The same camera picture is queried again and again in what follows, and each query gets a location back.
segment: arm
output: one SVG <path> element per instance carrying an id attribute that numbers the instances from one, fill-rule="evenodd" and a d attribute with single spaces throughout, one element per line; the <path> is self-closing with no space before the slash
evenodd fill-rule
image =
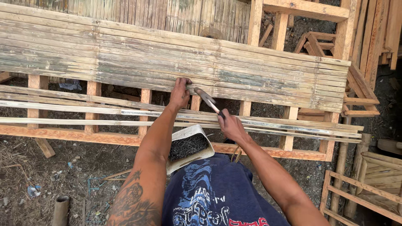
<path id="1" fill-rule="evenodd" d="M 107 225 L 161 225 L 166 162 L 174 120 L 190 99 L 186 83 L 192 82 L 188 78 L 177 78 L 169 104 L 143 138 L 133 170 L 115 198 Z"/>
<path id="2" fill-rule="evenodd" d="M 235 141 L 248 155 L 266 191 L 278 203 L 293 226 L 329 226 L 292 176 L 244 131 L 241 121 L 223 110 L 218 116 L 224 135 Z"/>

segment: navy blue shirt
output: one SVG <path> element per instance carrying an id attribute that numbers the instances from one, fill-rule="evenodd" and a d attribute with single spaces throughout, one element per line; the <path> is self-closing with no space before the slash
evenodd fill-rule
<path id="1" fill-rule="evenodd" d="M 252 173 L 227 155 L 196 160 L 166 187 L 163 226 L 288 226 L 251 183 Z"/>

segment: man's right hand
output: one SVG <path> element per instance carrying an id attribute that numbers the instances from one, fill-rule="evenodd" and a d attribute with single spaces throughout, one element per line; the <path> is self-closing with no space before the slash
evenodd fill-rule
<path id="1" fill-rule="evenodd" d="M 251 142 L 252 138 L 244 130 L 240 119 L 229 114 L 227 109 L 223 109 L 222 112 L 226 118 L 223 119 L 221 116 L 218 115 L 218 122 L 224 136 L 238 144 Z"/>

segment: hand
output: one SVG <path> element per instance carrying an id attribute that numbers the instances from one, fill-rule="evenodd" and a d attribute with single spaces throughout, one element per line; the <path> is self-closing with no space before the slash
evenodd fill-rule
<path id="1" fill-rule="evenodd" d="M 193 82 L 189 78 L 177 78 L 176 84 L 170 94 L 170 102 L 168 106 L 173 107 L 178 111 L 183 107 L 187 107 L 190 100 L 190 91 L 186 90 L 186 84 L 192 84 Z"/>
<path id="2" fill-rule="evenodd" d="M 226 118 L 223 119 L 222 116 L 218 115 L 218 122 L 225 137 L 238 144 L 252 141 L 252 138 L 244 130 L 239 118 L 230 115 L 227 109 L 223 109 L 222 113 Z"/>

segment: white plastic container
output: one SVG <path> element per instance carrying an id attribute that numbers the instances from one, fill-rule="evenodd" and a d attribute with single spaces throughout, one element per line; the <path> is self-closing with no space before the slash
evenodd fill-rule
<path id="1" fill-rule="evenodd" d="M 184 128 L 180 131 L 177 131 L 176 133 L 172 134 L 172 141 L 191 137 L 192 135 L 195 135 L 195 134 L 204 135 L 208 141 L 208 147 L 206 149 L 201 150 L 198 153 L 192 154 L 186 158 L 181 158 L 181 159 L 174 160 L 174 161 L 168 160 L 168 162 L 166 163 L 167 174 L 171 174 L 175 170 L 180 169 L 181 167 L 183 167 L 185 165 L 188 165 L 189 163 L 191 163 L 194 160 L 209 158 L 215 154 L 215 151 L 213 150 L 211 142 L 209 142 L 207 136 L 204 133 L 204 130 L 201 128 L 200 125 L 192 125 L 190 127 Z"/>

